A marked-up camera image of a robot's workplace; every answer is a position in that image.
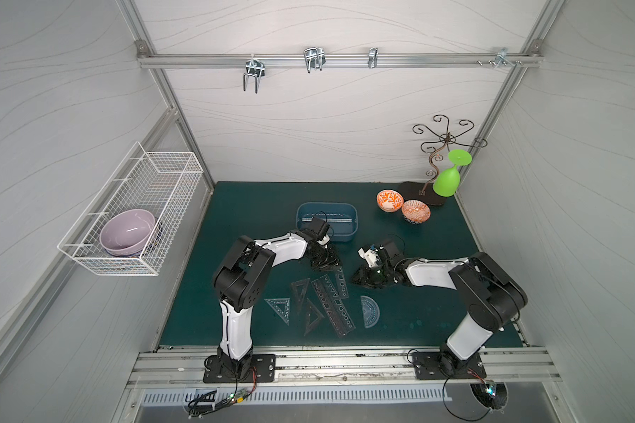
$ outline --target green plastic cup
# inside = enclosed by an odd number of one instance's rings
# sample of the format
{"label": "green plastic cup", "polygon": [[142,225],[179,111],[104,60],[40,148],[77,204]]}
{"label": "green plastic cup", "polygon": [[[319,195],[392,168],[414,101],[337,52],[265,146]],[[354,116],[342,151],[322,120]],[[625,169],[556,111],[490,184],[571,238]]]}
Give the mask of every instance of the green plastic cup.
{"label": "green plastic cup", "polygon": [[454,166],[442,171],[435,182],[433,182],[433,191],[438,196],[451,197],[456,193],[458,184],[461,182],[461,176],[458,174],[458,166],[469,165],[473,161],[473,157],[467,151],[463,149],[456,149],[449,152],[447,155],[449,161],[454,163]]}

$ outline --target orange patterned bowl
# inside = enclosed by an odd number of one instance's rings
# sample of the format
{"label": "orange patterned bowl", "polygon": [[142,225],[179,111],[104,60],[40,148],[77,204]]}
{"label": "orange patterned bowl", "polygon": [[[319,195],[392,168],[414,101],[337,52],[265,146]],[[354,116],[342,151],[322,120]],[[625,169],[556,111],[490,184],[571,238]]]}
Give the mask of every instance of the orange patterned bowl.
{"label": "orange patterned bowl", "polygon": [[417,225],[428,220],[431,209],[419,200],[409,200],[402,205],[402,215],[407,222]]}
{"label": "orange patterned bowl", "polygon": [[387,213],[398,211],[404,203],[404,199],[399,192],[393,190],[383,190],[376,195],[376,203],[379,208]]}

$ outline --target lavender bowl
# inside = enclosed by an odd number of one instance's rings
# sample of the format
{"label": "lavender bowl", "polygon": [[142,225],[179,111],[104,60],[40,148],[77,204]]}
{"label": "lavender bowl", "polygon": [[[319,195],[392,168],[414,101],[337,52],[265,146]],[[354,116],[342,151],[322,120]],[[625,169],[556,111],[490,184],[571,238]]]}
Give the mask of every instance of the lavender bowl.
{"label": "lavender bowl", "polygon": [[116,257],[134,255],[144,249],[155,226],[155,216],[143,208],[134,208],[110,219],[102,228],[99,242]]}

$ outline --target gray patterned wall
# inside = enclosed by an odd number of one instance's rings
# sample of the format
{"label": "gray patterned wall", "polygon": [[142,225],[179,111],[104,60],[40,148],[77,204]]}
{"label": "gray patterned wall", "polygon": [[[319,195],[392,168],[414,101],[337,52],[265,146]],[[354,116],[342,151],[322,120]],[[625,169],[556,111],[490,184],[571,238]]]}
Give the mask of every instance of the gray patterned wall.
{"label": "gray patterned wall", "polygon": [[[161,54],[518,51],[544,3],[137,0]],[[168,73],[217,181],[424,181],[412,125],[444,113],[474,121],[475,134],[504,79],[490,69],[275,69],[255,95],[242,91],[242,69]]]}
{"label": "gray patterned wall", "polygon": [[635,422],[635,0],[570,0],[460,195],[581,421]]}
{"label": "gray patterned wall", "polygon": [[0,329],[165,107],[114,1],[0,1]]}
{"label": "gray patterned wall", "polygon": [[[112,0],[0,0],[0,329],[166,110],[135,52]],[[158,149],[186,146],[173,127]],[[201,183],[160,276],[76,267],[0,383],[0,423],[110,420],[158,335],[206,197]]]}

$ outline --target white wire basket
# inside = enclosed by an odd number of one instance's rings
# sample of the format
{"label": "white wire basket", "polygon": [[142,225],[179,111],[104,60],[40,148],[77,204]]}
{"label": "white wire basket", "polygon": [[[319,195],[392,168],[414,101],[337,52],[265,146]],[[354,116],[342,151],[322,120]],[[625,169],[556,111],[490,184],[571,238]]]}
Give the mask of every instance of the white wire basket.
{"label": "white wire basket", "polygon": [[[158,275],[202,177],[202,167],[192,152],[146,152],[141,144],[139,148],[133,150],[139,156],[125,157],[116,169],[118,174],[123,164],[130,163],[126,176],[111,177],[59,243],[60,251],[96,275]],[[110,199],[103,201],[109,193]],[[102,207],[94,210],[96,204]],[[131,257],[112,256],[99,242],[102,228],[133,208],[150,211],[156,224],[141,252]]]}

